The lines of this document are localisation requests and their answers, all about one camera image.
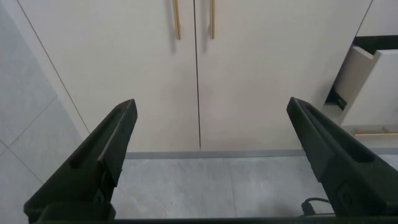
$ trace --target gray floor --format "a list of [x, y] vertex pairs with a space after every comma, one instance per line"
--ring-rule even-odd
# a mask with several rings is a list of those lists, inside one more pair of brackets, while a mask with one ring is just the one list
[[326, 195], [306, 157], [151, 159], [125, 161], [112, 203], [116, 218], [294, 217], [309, 197]]

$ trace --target open drawer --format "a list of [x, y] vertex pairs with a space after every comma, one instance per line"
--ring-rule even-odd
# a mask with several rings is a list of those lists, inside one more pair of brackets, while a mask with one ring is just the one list
[[357, 37], [335, 82], [342, 126], [398, 124], [398, 36]]

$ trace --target white wall tile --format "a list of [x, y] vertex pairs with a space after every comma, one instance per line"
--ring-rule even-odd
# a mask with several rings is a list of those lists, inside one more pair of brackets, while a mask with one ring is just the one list
[[6, 147], [3, 143], [0, 142], [0, 155], [1, 155], [2, 152], [4, 152], [4, 150], [6, 150], [6, 149], [7, 149], [7, 147]]
[[56, 97], [15, 23], [0, 3], [0, 139], [6, 146]]
[[68, 113], [56, 99], [12, 143], [10, 150], [45, 182], [81, 142]]
[[42, 184], [10, 151], [0, 156], [0, 180], [1, 223], [28, 223], [23, 206]]

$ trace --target drawer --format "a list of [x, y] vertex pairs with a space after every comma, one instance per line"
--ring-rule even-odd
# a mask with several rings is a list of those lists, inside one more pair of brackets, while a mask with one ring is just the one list
[[397, 0], [373, 0], [357, 36], [398, 35], [397, 9]]
[[398, 42], [395, 37], [356, 39], [335, 81], [345, 101], [342, 126], [398, 124]]

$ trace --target floor tile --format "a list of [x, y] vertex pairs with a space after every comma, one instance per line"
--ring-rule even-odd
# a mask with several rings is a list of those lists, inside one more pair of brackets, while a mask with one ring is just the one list
[[28, 223], [23, 206], [40, 188], [40, 181], [10, 151], [0, 156], [0, 180], [1, 223]]
[[398, 155], [380, 155], [379, 157], [395, 168], [395, 170], [398, 170]]
[[[296, 217], [309, 197], [327, 198], [306, 157], [231, 159], [237, 217]], [[333, 212], [314, 202], [317, 213]]]
[[46, 181], [82, 142], [59, 100], [54, 100], [12, 143], [12, 150], [41, 181]]
[[233, 217], [228, 162], [126, 160], [112, 203], [117, 218]]

